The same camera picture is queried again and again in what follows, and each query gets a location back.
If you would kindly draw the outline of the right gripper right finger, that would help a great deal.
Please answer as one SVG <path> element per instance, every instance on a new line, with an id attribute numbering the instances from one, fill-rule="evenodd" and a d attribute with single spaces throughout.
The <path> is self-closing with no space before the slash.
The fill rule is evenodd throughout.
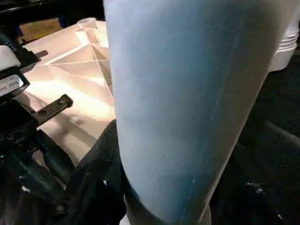
<path id="1" fill-rule="evenodd" d="M 265 122 L 246 128 L 210 201 L 214 225 L 300 222 L 300 139 Z"/>

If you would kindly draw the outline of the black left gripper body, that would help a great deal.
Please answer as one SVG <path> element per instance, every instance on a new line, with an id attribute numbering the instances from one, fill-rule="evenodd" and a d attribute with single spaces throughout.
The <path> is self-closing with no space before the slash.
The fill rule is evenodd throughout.
<path id="1" fill-rule="evenodd" d="M 64 186 L 75 166 L 69 155 L 40 126 L 70 108 L 66 94 L 39 111 L 11 98 L 0 98 L 0 165 L 31 195 L 66 208 Z"/>

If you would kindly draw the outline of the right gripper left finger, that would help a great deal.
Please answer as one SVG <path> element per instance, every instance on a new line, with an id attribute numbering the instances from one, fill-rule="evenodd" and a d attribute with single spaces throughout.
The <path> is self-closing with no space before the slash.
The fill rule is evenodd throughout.
<path id="1" fill-rule="evenodd" d="M 60 225 L 118 225 L 127 209 L 116 120 L 103 130 L 67 184 L 66 215 Z"/>

